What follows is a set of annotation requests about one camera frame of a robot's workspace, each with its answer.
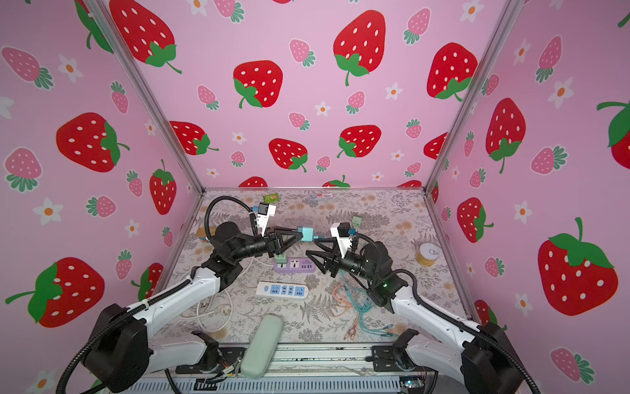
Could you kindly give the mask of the teal charger plug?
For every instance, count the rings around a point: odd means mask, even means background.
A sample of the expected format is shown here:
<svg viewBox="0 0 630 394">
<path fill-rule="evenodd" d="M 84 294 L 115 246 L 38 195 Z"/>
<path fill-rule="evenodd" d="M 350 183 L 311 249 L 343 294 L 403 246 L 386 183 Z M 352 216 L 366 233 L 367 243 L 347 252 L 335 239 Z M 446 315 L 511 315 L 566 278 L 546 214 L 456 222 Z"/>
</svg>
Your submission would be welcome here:
<svg viewBox="0 0 630 394">
<path fill-rule="evenodd" d="M 298 227 L 298 232 L 301 233 L 302 235 L 301 241 L 303 242 L 312 242 L 315 238 L 313 228 Z"/>
</svg>

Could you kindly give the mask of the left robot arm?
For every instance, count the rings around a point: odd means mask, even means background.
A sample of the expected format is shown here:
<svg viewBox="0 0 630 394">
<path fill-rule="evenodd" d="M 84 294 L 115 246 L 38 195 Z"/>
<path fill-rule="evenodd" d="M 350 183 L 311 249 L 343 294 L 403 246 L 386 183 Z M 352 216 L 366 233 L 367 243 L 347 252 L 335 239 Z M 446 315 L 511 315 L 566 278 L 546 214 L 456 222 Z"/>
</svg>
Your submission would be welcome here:
<svg viewBox="0 0 630 394">
<path fill-rule="evenodd" d="M 241 261 L 267 255 L 284 254 L 301 241 L 297 229 L 267 229 L 267 222 L 275 213 L 275 206 L 261 203 L 249 207 L 241 200 L 219 196 L 208 205 L 208 212 L 222 201 L 243 207 L 249 217 L 252 232 L 244 234 L 236 223 L 225 222 L 215 230 L 210 228 L 210 216 L 203 220 L 206 238 L 213 247 L 208 260 L 191 269 L 190 274 L 176 285 L 128 307 L 112 304 L 101 312 L 90 339 L 80 348 L 62 373 L 56 387 L 64 393 L 72 374 L 83 365 L 99 381 L 90 391 L 102 389 L 124 392 L 133 386 L 152 367 L 170 369 L 190 361 L 197 364 L 207 353 L 208 339 L 191 334 L 185 341 L 180 357 L 168 356 L 149 345 L 164 325 L 192 305 L 226 290 L 242 273 Z"/>
</svg>

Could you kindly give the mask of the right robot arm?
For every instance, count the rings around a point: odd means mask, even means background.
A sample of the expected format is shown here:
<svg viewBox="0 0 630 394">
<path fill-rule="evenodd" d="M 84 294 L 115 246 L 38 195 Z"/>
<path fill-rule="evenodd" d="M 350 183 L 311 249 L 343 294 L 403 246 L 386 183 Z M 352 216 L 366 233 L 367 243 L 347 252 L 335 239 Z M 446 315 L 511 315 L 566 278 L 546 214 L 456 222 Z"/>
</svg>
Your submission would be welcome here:
<svg viewBox="0 0 630 394">
<path fill-rule="evenodd" d="M 408 369 L 428 367 L 466 387 L 470 393 L 515 393 L 522 385 L 540 391 L 519 359 L 505 331 L 495 323 L 481 325 L 459 317 L 419 294 L 419 280 L 407 269 L 394 269 L 387 248 L 364 234 L 359 251 L 342 249 L 335 238 L 315 242 L 306 255 L 324 274 L 346 272 L 361 285 L 372 302 L 406 318 L 433 339 L 408 330 L 395 342 L 397 361 Z"/>
</svg>

